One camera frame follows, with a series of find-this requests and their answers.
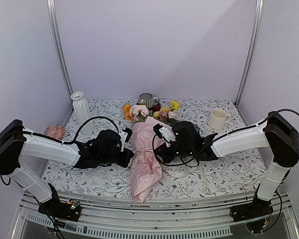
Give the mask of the pink wrapping paper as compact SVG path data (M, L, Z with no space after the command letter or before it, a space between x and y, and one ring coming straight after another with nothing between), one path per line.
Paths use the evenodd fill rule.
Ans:
M170 126L153 117L147 117L145 122L137 122L132 127L131 142L135 152L131 162L130 181L135 203L143 203L152 186L162 178L161 165L153 153L153 149L165 144L164 139L153 139L153 127L158 123L171 130Z

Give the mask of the white printed ribbon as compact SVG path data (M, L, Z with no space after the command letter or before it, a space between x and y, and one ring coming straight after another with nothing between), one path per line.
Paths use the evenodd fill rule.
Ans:
M205 169L202 164L164 168L170 179L169 192L176 198L205 198L209 190Z

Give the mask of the mixed flower bouquet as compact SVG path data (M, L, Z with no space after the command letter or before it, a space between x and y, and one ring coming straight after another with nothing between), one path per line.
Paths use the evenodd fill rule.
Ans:
M159 112L153 113L145 105L133 105L125 103L122 106L124 119L133 122L145 122L148 117L173 126L176 123L177 110L180 104L176 100L171 100L168 107L161 107Z

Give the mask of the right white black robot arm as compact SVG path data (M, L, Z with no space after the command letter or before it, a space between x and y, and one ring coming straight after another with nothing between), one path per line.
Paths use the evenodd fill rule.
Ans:
M258 217L267 209L267 202L299 161L299 133L279 111L270 112L253 125L206 137L201 137L189 121L176 122L171 129L158 123L153 130L155 137L164 141L153 147L154 156L165 166L171 166L176 157L213 161L239 151L270 148L273 161L256 190L255 201L248 205L252 217Z

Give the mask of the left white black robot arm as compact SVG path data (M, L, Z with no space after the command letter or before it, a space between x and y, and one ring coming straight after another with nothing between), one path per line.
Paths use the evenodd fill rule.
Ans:
M0 175L6 175L30 192L53 216L64 212L64 205L54 198L53 188L21 162L23 156L61 162L78 169L97 168L117 164L126 168L133 152L125 147L132 130L110 129L99 132L86 143L65 142L41 135L25 128L22 121L13 120L0 133Z

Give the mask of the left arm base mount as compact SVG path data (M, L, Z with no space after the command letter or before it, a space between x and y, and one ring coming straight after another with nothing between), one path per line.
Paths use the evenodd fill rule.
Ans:
M57 199L51 199L45 203L40 203L38 208L39 213L73 222L79 221L81 211L80 203L75 200L61 202Z

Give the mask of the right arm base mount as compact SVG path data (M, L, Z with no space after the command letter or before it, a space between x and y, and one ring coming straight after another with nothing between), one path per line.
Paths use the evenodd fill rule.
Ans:
M233 206L229 215L234 222L250 220L273 213L271 201L253 200L251 203Z

